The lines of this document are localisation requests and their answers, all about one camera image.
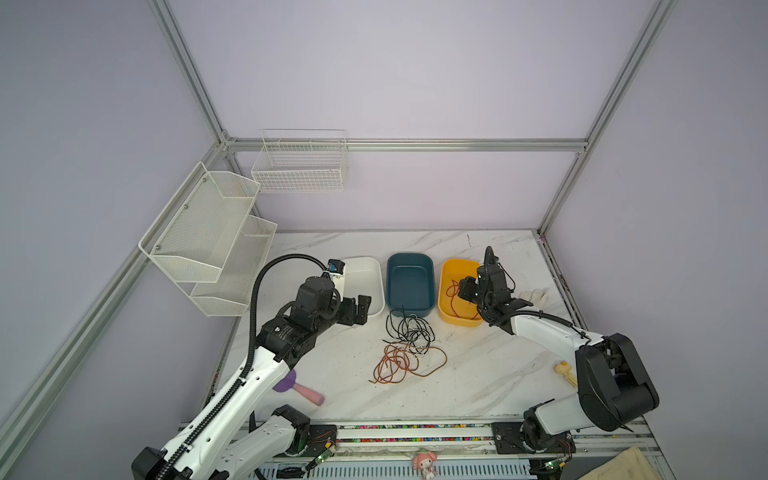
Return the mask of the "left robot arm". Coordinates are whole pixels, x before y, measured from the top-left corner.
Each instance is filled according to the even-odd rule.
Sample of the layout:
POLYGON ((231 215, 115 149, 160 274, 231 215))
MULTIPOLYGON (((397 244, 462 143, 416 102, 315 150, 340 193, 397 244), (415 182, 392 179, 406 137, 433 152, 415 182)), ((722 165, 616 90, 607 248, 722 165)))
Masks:
POLYGON ((144 448, 133 460, 136 479, 245 479, 274 457, 305 450, 309 418, 290 405, 277 408, 259 426, 235 436, 266 394, 309 353, 330 327, 363 325, 371 299, 343 294, 345 264, 339 259, 291 253, 268 262, 257 274, 250 299, 249 340, 245 360, 221 391, 161 448, 144 448), (300 285, 293 301, 275 317, 257 321, 259 290, 267 272, 289 260, 304 260, 321 270, 300 285))

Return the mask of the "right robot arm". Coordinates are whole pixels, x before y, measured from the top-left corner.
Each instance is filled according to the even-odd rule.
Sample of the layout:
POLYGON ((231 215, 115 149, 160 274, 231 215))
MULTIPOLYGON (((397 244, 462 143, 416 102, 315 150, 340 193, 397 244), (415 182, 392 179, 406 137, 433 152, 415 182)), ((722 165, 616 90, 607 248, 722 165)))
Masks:
POLYGON ((569 363, 576 379, 574 393, 524 412, 518 434, 523 449, 544 452, 572 430, 626 429, 629 422, 659 406, 658 392, 627 336, 587 331, 562 317, 535 310, 530 301, 513 296, 507 284, 510 278, 488 246, 476 275, 459 281, 458 296, 475 305, 489 325, 530 340, 569 363))

